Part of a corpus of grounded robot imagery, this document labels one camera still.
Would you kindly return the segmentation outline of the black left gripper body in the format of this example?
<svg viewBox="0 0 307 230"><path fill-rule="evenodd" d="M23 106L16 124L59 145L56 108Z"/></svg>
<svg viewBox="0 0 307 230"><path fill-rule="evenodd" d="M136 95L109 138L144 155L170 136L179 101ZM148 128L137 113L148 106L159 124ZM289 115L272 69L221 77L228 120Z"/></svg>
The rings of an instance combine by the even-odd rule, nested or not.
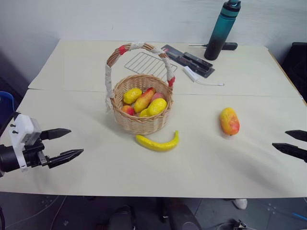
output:
<svg viewBox="0 0 307 230"><path fill-rule="evenodd" d="M25 145L23 150L24 159L26 161L27 167L45 166L50 162L49 156L45 156L43 150L45 146L41 140L38 138L33 145Z"/></svg>

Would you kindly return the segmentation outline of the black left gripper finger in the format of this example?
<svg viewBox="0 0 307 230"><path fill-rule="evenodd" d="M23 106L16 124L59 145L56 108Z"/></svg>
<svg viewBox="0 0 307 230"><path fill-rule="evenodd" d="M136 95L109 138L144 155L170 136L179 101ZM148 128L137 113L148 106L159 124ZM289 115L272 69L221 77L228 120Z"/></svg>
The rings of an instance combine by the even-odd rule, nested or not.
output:
<svg viewBox="0 0 307 230"><path fill-rule="evenodd" d="M63 152L59 156L50 158L48 162L48 167L51 169L59 165L68 163L69 161L78 157L83 151L84 149L72 149L72 150Z"/></svg>
<svg viewBox="0 0 307 230"><path fill-rule="evenodd" d="M40 139L41 140L52 140L52 139L60 138L70 132L71 130L65 129L65 128L49 129L49 130L45 130L41 132Z"/></svg>

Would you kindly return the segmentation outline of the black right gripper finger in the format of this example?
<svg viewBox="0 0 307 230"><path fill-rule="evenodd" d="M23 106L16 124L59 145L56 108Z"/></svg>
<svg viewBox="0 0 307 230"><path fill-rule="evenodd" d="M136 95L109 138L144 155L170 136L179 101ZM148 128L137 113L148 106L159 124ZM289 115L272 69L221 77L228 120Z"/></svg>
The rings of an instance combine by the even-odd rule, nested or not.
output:
<svg viewBox="0 0 307 230"><path fill-rule="evenodd" d="M307 151L305 149L300 149L297 146L287 143L272 143L272 145L280 152L301 159L307 163Z"/></svg>
<svg viewBox="0 0 307 230"><path fill-rule="evenodd" d="M288 130L285 131L286 134L290 135L291 137L307 142L307 132L303 130Z"/></svg>

